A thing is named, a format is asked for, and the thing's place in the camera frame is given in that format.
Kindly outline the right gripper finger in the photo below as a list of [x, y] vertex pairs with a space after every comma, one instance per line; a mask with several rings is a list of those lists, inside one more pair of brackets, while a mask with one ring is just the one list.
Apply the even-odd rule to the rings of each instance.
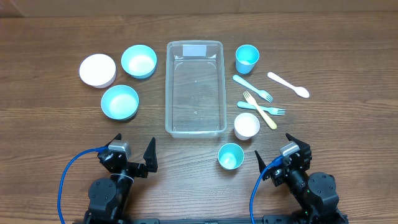
[[[254, 152], [256, 154], [256, 158], [257, 158], [257, 161], [258, 161], [258, 164], [259, 164], [259, 172], [262, 173], [266, 169], [267, 166], [266, 166], [265, 162], [262, 160], [262, 158], [259, 155], [258, 151], [255, 150]], [[262, 180], [266, 180], [266, 179], [268, 179], [267, 172], [262, 176]]]
[[303, 141], [301, 141], [301, 140], [299, 140], [299, 139], [293, 137], [293, 136], [290, 135], [289, 133], [286, 133], [285, 135], [286, 135], [286, 137], [287, 137], [287, 139], [288, 139], [289, 141], [293, 141], [294, 143], [296, 143], [296, 145], [298, 145], [298, 147], [299, 147], [300, 149], [310, 149], [310, 145], [309, 145], [309, 144], [307, 144], [307, 143], [305, 143], [305, 142], [303, 142]]

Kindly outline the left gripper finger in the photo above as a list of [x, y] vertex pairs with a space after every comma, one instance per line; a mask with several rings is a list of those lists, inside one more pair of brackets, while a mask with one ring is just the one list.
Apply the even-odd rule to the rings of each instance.
[[109, 143], [107, 143], [107, 146], [110, 145], [113, 140], [121, 140], [121, 138], [122, 138], [122, 134], [118, 133], [112, 140], [110, 140]]
[[158, 169], [157, 156], [155, 150], [155, 137], [153, 137], [143, 155], [146, 169], [148, 172], [156, 173]]

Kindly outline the teal cup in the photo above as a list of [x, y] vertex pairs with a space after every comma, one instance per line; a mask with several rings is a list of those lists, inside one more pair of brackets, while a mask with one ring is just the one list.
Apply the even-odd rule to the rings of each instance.
[[218, 162], [226, 170], [237, 169], [244, 161], [244, 151], [235, 143], [227, 143], [218, 151]]

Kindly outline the light blue bowl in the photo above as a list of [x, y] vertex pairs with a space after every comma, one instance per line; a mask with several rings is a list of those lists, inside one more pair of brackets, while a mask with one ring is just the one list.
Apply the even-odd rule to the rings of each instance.
[[136, 115], [139, 95], [127, 85], [116, 85], [105, 91], [101, 98], [102, 112], [114, 120], [128, 120]]

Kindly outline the white cup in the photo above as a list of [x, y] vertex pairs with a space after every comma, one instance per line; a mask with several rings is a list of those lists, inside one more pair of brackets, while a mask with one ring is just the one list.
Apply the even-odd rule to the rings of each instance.
[[235, 136], [242, 140], [248, 140], [255, 136], [260, 130], [258, 118], [251, 113], [241, 113], [234, 120]]

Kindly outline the white plastic spoon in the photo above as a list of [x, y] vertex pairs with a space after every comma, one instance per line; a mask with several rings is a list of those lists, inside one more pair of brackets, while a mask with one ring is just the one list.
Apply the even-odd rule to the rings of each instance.
[[284, 85], [290, 89], [292, 89], [298, 96], [302, 97], [302, 98], [309, 98], [310, 97], [310, 93], [309, 91], [302, 87], [302, 86], [294, 86], [292, 84], [290, 84], [289, 82], [287, 82], [286, 80], [284, 80], [283, 78], [281, 78], [280, 76], [276, 75], [273, 72], [268, 72], [267, 76], [271, 79], [274, 80], [277, 83], [280, 83], [281, 85]]

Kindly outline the white bowl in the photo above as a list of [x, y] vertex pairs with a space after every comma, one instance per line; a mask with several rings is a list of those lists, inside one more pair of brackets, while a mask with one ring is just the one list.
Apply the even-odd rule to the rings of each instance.
[[90, 55], [82, 61], [79, 76], [87, 85], [105, 88], [116, 79], [116, 63], [105, 54]]

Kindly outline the yellow plastic fork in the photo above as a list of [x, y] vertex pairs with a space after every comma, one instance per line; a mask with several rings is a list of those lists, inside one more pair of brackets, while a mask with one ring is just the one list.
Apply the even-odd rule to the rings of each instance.
[[243, 92], [243, 96], [244, 96], [245, 100], [250, 105], [255, 107], [255, 109], [259, 112], [259, 114], [262, 116], [264, 121], [267, 123], [268, 127], [270, 127], [272, 130], [277, 129], [276, 123], [264, 112], [264, 110], [262, 110], [259, 107], [259, 105], [257, 104], [256, 100], [253, 98], [253, 96], [248, 91], [244, 91]]

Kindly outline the teal bowl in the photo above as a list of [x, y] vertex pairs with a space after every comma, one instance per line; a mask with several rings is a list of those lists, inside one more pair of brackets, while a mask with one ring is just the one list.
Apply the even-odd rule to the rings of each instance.
[[149, 46], [133, 45], [123, 52], [121, 65], [134, 78], [149, 78], [155, 71], [157, 55]]

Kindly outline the blue cup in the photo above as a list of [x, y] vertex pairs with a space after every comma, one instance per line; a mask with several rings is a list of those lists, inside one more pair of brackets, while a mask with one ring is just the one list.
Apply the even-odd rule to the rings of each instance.
[[259, 60], [260, 54], [255, 46], [245, 44], [237, 48], [235, 57], [236, 70], [241, 74], [248, 74]]

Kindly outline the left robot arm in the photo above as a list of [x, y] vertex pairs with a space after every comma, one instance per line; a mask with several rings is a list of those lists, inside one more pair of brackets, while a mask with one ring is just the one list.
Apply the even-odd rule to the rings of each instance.
[[134, 179], [146, 178], [148, 173], [158, 169], [155, 138], [143, 155], [145, 163], [129, 162], [130, 145], [117, 134], [104, 146], [97, 158], [109, 172], [109, 177], [95, 180], [88, 190], [90, 203], [85, 213], [85, 223], [132, 223], [124, 213]]

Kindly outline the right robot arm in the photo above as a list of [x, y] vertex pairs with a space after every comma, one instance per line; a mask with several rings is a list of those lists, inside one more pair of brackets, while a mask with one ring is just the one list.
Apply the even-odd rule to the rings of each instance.
[[312, 151], [310, 145], [286, 134], [288, 145], [280, 149], [280, 155], [270, 164], [265, 164], [255, 152], [260, 176], [254, 186], [249, 201], [251, 223], [256, 220], [253, 213], [254, 197], [260, 182], [271, 179], [277, 187], [286, 184], [301, 209], [291, 215], [270, 215], [263, 217], [263, 223], [348, 223], [348, 216], [338, 209], [339, 196], [332, 175], [324, 172], [306, 173], [310, 168]]

